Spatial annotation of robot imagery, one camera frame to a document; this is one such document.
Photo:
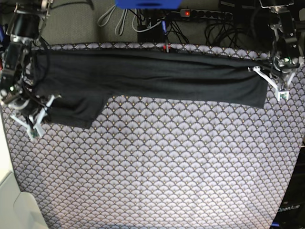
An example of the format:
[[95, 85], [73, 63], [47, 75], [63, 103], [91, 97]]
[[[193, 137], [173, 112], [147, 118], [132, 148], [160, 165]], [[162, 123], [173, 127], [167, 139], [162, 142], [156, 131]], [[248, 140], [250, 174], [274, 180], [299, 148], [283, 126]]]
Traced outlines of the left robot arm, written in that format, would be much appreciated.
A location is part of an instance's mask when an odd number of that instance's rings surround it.
[[305, 58], [297, 37], [296, 25], [289, 6], [293, 0], [261, 0], [260, 8], [269, 9], [276, 20], [269, 27], [274, 31], [274, 40], [270, 56], [269, 74], [262, 71], [261, 66], [249, 68], [250, 72], [257, 73], [274, 88], [278, 101], [289, 99], [289, 89], [297, 70], [304, 65]]

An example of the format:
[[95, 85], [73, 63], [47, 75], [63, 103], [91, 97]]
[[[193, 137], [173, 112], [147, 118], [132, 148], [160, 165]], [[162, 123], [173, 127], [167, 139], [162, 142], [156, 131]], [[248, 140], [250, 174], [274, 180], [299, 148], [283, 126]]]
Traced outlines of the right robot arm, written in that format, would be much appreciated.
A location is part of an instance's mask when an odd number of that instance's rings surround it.
[[0, 104], [13, 110], [11, 118], [26, 129], [30, 140], [43, 136], [42, 121], [54, 100], [61, 97], [59, 94], [39, 97], [35, 95], [34, 89], [41, 80], [27, 83], [34, 42], [41, 41], [46, 52], [44, 76], [50, 69], [49, 49], [41, 34], [52, 5], [51, 0], [17, 3], [6, 30], [10, 43], [4, 51], [0, 72]]

